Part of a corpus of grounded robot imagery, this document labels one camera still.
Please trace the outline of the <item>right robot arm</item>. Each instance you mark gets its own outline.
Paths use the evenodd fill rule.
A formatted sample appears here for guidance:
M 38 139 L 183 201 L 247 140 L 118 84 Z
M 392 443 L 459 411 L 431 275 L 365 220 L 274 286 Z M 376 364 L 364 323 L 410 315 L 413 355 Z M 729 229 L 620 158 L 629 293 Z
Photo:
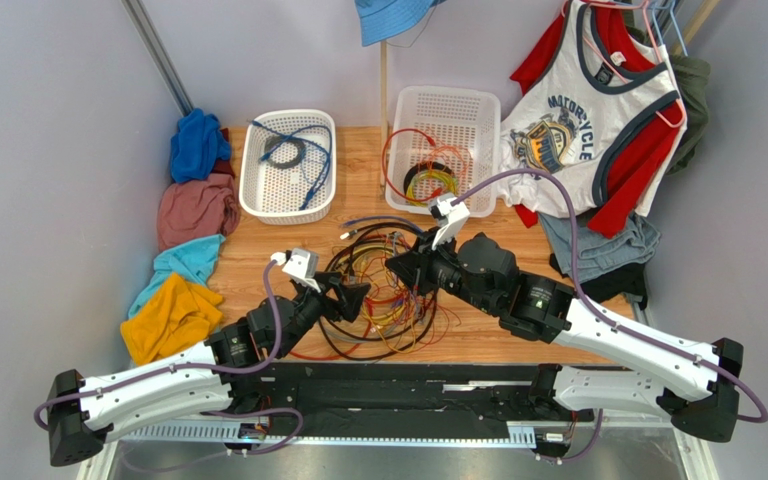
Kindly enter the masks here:
M 742 344 L 692 341 L 627 319 L 520 269 L 513 252 L 484 234 L 462 245 L 435 246 L 433 237 L 422 234 L 411 249 L 386 260 L 386 269 L 420 295 L 445 291 L 515 337 L 614 362 L 609 369 L 540 365 L 529 389 L 535 407 L 643 413 L 716 443 L 730 441 L 740 421 L 767 421 L 759 397 L 739 378 Z

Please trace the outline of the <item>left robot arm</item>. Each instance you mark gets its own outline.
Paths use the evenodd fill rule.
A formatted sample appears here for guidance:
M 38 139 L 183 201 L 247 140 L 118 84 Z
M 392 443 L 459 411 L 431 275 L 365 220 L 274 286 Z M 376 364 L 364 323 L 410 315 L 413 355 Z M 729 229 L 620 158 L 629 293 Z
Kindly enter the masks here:
M 57 374 L 34 419 L 46 431 L 49 463 L 80 463 L 135 430 L 190 414 L 227 413 L 245 382 L 287 356 L 321 319 L 353 321 L 371 286 L 340 273 L 295 277 L 292 298 L 266 292 L 235 323 L 167 358 L 104 376 Z

